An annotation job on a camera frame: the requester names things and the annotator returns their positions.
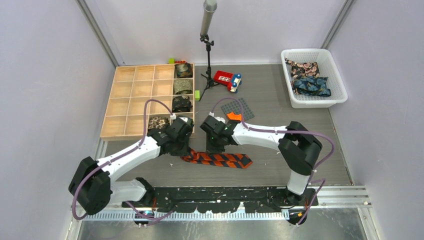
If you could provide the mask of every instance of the white wall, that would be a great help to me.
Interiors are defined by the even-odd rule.
[[[204,0],[87,0],[126,65],[206,63]],[[213,63],[280,63],[284,49],[319,48],[343,0],[217,0],[209,36]]]
[[[424,1],[357,1],[329,48],[349,95],[331,116],[389,240],[423,238],[423,12]]]
[[[74,0],[0,4],[0,239],[61,240],[114,68]]]

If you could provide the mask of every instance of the toy car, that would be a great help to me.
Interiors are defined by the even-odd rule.
[[[242,75],[240,73],[232,74],[225,71],[217,71],[213,81],[227,87],[231,93],[237,93],[237,88],[242,84]]]

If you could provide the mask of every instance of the gray floor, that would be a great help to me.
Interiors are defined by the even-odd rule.
[[[244,98],[255,118],[247,123],[264,126],[286,126],[290,121],[298,121],[308,130],[323,133],[337,140],[330,113],[327,108],[295,109],[290,105],[287,86],[284,82],[283,67],[273,65],[223,65],[212,66],[216,70],[242,74],[242,85],[238,93],[230,93],[224,86],[208,89],[202,101],[196,102],[196,129],[190,140],[190,146],[196,151],[206,148],[206,134],[199,126],[211,111],[215,103],[224,97]],[[206,80],[200,73],[205,66],[195,68],[196,89],[202,90]],[[215,116],[225,117],[221,103],[215,110]],[[110,141],[106,155],[113,154],[135,141]],[[331,149],[331,145],[322,139],[321,158]],[[348,172],[340,151],[339,142],[335,153],[318,169],[314,179],[326,178],[326,185],[350,185]],[[252,146],[228,146],[227,153],[248,154],[253,164],[247,169],[234,169],[187,163],[178,157],[163,155],[147,161],[127,174],[120,181],[145,178],[155,187],[188,186],[285,186],[289,180],[290,169],[277,151]]]

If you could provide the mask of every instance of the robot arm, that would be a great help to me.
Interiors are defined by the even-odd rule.
[[[136,166],[163,154],[185,156],[189,152],[189,137],[193,131],[193,120],[178,117],[164,132],[152,129],[139,141],[113,155],[94,161],[91,157],[83,159],[69,185],[69,192],[75,195],[77,187],[95,168],[118,157],[117,161],[106,165],[96,172],[82,186],[77,201],[89,215],[100,212],[106,205],[124,201],[145,201],[153,198],[153,188],[143,178],[132,181],[119,181],[126,172]]]
[[[253,131],[246,128],[268,130],[269,132]],[[297,205],[308,184],[313,167],[322,149],[321,143],[311,135],[284,134],[277,131],[298,130],[307,131],[300,123],[291,122],[289,126],[255,126],[240,121],[225,120],[220,117],[208,116],[200,126],[206,132],[206,150],[210,153],[221,153],[227,145],[257,145],[280,151],[291,169],[287,184],[285,199]],[[104,166],[91,176],[77,196],[77,201],[89,215],[100,212],[106,205],[124,201],[148,204],[154,197],[153,187],[143,178],[132,181],[117,182],[117,179],[136,166],[163,154],[186,156],[190,152],[189,137],[193,131],[193,120],[188,117],[178,117],[164,132],[152,129],[140,142],[127,147],[111,156],[94,161],[91,157],[83,159],[72,182],[69,192],[75,195],[77,187],[83,179],[101,165]]]
[[[267,132],[250,129],[268,130]],[[313,167],[322,149],[322,144],[312,135],[284,134],[278,131],[307,131],[300,123],[292,121],[289,126],[257,126],[230,120],[227,124],[221,117],[209,115],[200,126],[206,132],[206,150],[221,153],[227,145],[256,145],[280,151],[291,169],[287,184],[289,198],[299,200],[308,184]]]

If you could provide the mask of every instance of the orange piece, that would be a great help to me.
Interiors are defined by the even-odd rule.
[[[228,119],[230,119],[230,120],[239,120],[239,121],[241,121],[241,120],[242,120],[242,115],[241,115],[241,114],[236,115],[233,111],[232,111],[232,112],[230,112],[230,113],[228,113],[228,114],[227,114],[227,117],[228,117]]]

